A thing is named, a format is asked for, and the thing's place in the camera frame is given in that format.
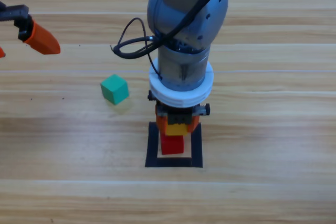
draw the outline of wooden table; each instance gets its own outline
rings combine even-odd
[[[148,0],[1,1],[28,5],[62,53],[1,24],[0,223],[336,223],[336,0],[230,0],[203,169],[144,167],[149,61],[109,45]],[[119,106],[99,86],[114,73]]]

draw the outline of black square outline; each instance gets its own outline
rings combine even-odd
[[[159,129],[155,122],[148,127],[148,145],[145,167],[196,167],[203,168],[202,126],[199,123],[191,134],[191,157],[157,157]]]

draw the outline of black cable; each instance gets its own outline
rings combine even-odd
[[[152,67],[154,68],[152,59],[149,55],[149,53],[153,52],[154,50],[158,49],[159,47],[163,46],[167,41],[171,40],[174,38],[174,36],[176,34],[178,34],[184,27],[190,25],[195,17],[197,16],[197,14],[202,10],[202,8],[209,2],[210,0],[198,0],[197,3],[194,5],[194,7],[185,15],[185,17],[181,20],[181,22],[167,35],[162,36],[160,39],[158,39],[157,41],[154,41],[152,43],[150,43],[148,45],[148,41],[149,39],[147,39],[146,34],[145,34],[145,28],[144,28],[144,24],[143,21],[139,18],[135,18],[133,20],[131,20],[130,23],[128,23],[128,25],[126,26],[124,32],[121,35],[121,38],[118,42],[118,44],[112,48],[111,46],[111,50],[119,57],[123,58],[123,59],[137,59],[140,57],[143,57],[145,55],[149,56],[149,60],[151,62]],[[131,41],[126,41],[124,43],[121,43],[121,40],[127,30],[127,28],[130,26],[130,24],[134,21],[134,20],[139,20],[142,23],[143,29],[144,29],[144,38],[143,41],[145,41],[145,47],[135,51],[135,52],[131,52],[131,53],[123,53],[120,51],[120,49],[125,46],[125,45],[129,45],[131,43]],[[160,78],[162,78],[160,76],[160,74],[158,73],[158,71],[154,68],[155,72],[159,75]]]
[[[124,38],[124,35],[125,35],[127,29],[128,29],[129,26],[130,26],[134,21],[136,21],[136,20],[140,21],[140,23],[141,23],[141,25],[142,25],[142,30],[143,30],[143,35],[144,35],[144,37],[143,37],[143,38],[131,39],[131,40],[128,40],[128,41],[125,41],[125,42],[121,43],[121,41],[122,41],[122,39]],[[133,43],[136,43],[136,42],[145,41],[145,48],[148,48],[148,41],[150,41],[150,40],[151,40],[151,37],[147,36],[147,34],[146,34],[146,27],[145,27],[145,24],[144,24],[143,20],[142,20],[141,18],[133,18],[133,19],[127,24],[127,26],[125,27],[124,31],[122,32],[122,35],[121,35],[121,37],[120,37],[120,39],[119,39],[119,41],[118,41],[117,46],[118,46],[119,48],[121,48],[121,47],[126,46],[126,45],[129,45],[129,44],[133,44]],[[151,65],[152,65],[152,67],[153,67],[155,73],[159,76],[160,79],[162,79],[160,73],[157,71],[156,67],[154,66],[154,63],[153,63],[153,61],[152,61],[152,58],[151,58],[150,53],[147,53],[147,55],[148,55],[149,61],[150,61]]]

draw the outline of green cube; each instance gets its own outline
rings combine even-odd
[[[117,105],[129,96],[127,82],[116,74],[107,78],[100,86],[104,98],[114,105]]]

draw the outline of yellow block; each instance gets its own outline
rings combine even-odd
[[[166,126],[167,136],[184,136],[188,134],[188,126],[186,124],[173,124]]]

